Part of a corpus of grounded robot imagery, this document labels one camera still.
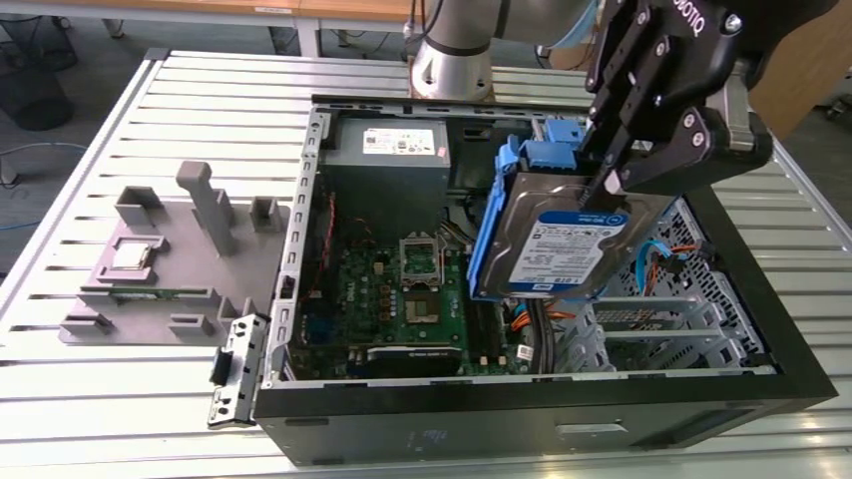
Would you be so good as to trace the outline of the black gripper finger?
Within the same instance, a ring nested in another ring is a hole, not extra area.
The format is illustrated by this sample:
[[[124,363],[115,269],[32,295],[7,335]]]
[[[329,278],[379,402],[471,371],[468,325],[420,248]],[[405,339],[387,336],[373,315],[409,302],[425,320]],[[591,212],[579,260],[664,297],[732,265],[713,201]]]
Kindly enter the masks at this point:
[[[648,1],[608,1],[603,10],[585,89],[593,94],[580,157],[595,168],[583,205],[668,205],[648,183],[661,175],[652,156],[673,135],[671,115],[655,106],[660,80],[671,72],[671,36],[663,8]]]
[[[755,115],[749,121],[752,147],[737,150],[720,113],[688,108],[671,138],[647,152],[628,152],[604,177],[603,189],[612,195],[680,196],[761,168],[772,156],[772,136]]]

